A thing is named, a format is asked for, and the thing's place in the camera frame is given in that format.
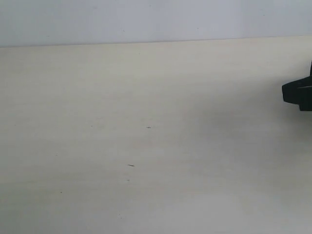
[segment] white wall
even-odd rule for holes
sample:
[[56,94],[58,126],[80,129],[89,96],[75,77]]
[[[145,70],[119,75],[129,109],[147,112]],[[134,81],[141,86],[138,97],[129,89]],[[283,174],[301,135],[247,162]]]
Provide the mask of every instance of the white wall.
[[311,0],[1,0],[0,46],[312,34]]

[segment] black plastic object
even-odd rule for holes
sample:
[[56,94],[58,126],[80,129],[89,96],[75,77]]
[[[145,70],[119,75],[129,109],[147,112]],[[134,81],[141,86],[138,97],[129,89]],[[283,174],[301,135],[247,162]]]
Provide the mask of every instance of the black plastic object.
[[312,111],[312,66],[310,76],[282,86],[284,102],[299,105],[300,111]]

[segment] black object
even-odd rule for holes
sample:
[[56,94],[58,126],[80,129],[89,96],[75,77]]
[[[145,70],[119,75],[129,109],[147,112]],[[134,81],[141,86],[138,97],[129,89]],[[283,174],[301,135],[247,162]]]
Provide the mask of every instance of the black object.
[[312,66],[310,76],[282,86],[284,102],[299,105],[300,111],[312,111]]

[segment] white table surface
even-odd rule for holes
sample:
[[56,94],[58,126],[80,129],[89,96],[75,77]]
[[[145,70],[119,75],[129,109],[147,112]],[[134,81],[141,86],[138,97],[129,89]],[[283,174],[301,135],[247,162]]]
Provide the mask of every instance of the white table surface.
[[312,233],[312,113],[281,96],[311,60],[312,37],[0,49],[0,233]]

